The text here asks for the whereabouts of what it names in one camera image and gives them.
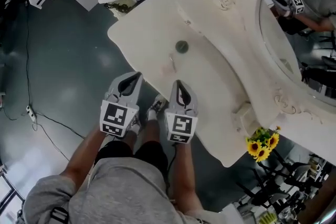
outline cable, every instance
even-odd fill
[[[167,196],[168,196],[168,190],[170,188],[170,183],[168,182],[168,175],[169,175],[170,169],[172,168],[172,165],[173,165],[173,163],[176,159],[176,153],[177,153],[176,146],[177,146],[177,143],[174,143],[172,145],[172,147],[174,147],[174,149],[175,149],[175,153],[174,153],[174,156],[173,156],[172,160],[170,161],[170,163],[168,165],[168,169],[167,169],[167,178],[166,178],[166,194],[167,194]]]
[[[66,126],[65,124],[63,124],[63,123],[61,123],[61,122],[58,122],[58,121],[55,121],[55,120],[53,120],[52,118],[49,118],[48,116],[45,116],[44,114],[42,114],[42,113],[40,113],[40,112],[36,112],[35,114],[36,114],[36,115],[40,115],[40,116],[42,116],[42,117],[45,117],[45,118],[47,118],[48,120],[53,121],[53,122],[55,122],[55,123],[58,123],[58,124],[64,126],[65,128],[71,130],[75,135],[79,136],[80,138],[85,139],[84,136],[80,135],[80,134],[77,133],[74,129],[72,129],[72,128]]]
[[[29,97],[28,105],[31,105],[31,102],[30,102],[29,69],[28,69],[28,63],[29,63],[28,41],[29,41],[29,12],[28,12],[28,6],[27,6],[27,39],[26,39],[27,61],[26,61],[26,76],[27,76],[28,97]]]
[[[5,108],[3,108],[3,110],[4,110],[4,113],[5,113],[6,117],[7,117],[10,121],[16,121],[16,120],[19,119],[19,118],[12,119],[10,116],[7,115]]]
[[[49,138],[49,140],[51,141],[51,143],[53,144],[53,146],[54,146],[54,148],[60,153],[60,154],[62,154],[63,156],[64,156],[64,158],[65,159],[67,159],[68,161],[69,161],[69,159],[67,158],[67,156],[66,155],[64,155],[64,153],[54,144],[54,142],[51,140],[51,138],[49,137],[49,135],[47,134],[47,132],[46,132],[46,130],[43,128],[43,126],[41,125],[41,124],[38,124],[37,122],[36,123],[32,123],[32,128],[33,128],[33,130],[35,131],[35,132],[37,132],[37,126],[40,126],[42,129],[43,129],[43,131],[44,131],[44,133],[46,134],[46,136]]]

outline yellow flower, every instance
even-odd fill
[[[279,143],[278,133],[274,133],[272,137],[266,141],[266,145],[270,148],[271,151],[277,146],[278,143]]]
[[[258,156],[261,149],[261,143],[259,141],[248,141],[247,142],[247,152],[252,156]]]
[[[256,162],[264,161],[268,158],[269,154],[271,153],[271,149],[269,147],[262,147],[260,151],[258,152],[258,155],[254,157]]]

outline sneaker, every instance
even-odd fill
[[[128,129],[132,128],[134,125],[138,125],[140,126],[141,128],[141,122],[140,122],[140,119],[139,119],[139,113],[137,113],[133,120],[131,121],[130,125],[128,125]]]
[[[162,95],[158,95],[155,97],[154,103],[151,105],[151,107],[147,110],[147,118],[148,118],[148,112],[150,110],[154,110],[156,112],[156,114],[158,114],[163,107],[166,105],[167,100],[165,99],[165,97],[163,97]]]

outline floor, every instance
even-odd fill
[[[325,68],[322,56],[334,55],[331,42],[320,42],[324,37],[330,37],[330,32],[312,33],[309,37],[301,37],[298,34],[287,35],[299,62],[304,62],[311,68]]]
[[[6,112],[11,118],[18,118],[10,121],[0,113],[0,157],[7,166],[7,178],[23,197],[37,180],[60,173],[67,164],[42,128],[35,132],[30,118],[21,116],[28,104],[27,15],[29,79],[35,111],[85,135],[99,121],[101,100],[111,81],[132,70],[107,36],[108,28],[116,20],[103,6],[97,5],[90,12],[75,0],[47,1],[42,10],[20,6],[3,41],[8,55],[0,57],[7,64]],[[139,99],[142,112],[155,96],[149,85],[142,87]],[[50,120],[38,117],[38,123],[67,158],[82,140]],[[171,159],[174,151],[164,136],[162,132],[163,147]],[[224,168],[196,137],[192,148],[197,192],[206,209],[221,211],[228,203],[238,200],[243,192],[236,181],[251,189],[256,186],[253,173],[248,170],[255,163],[248,154],[232,167]],[[278,151],[285,156],[292,148],[293,142],[282,137]]]

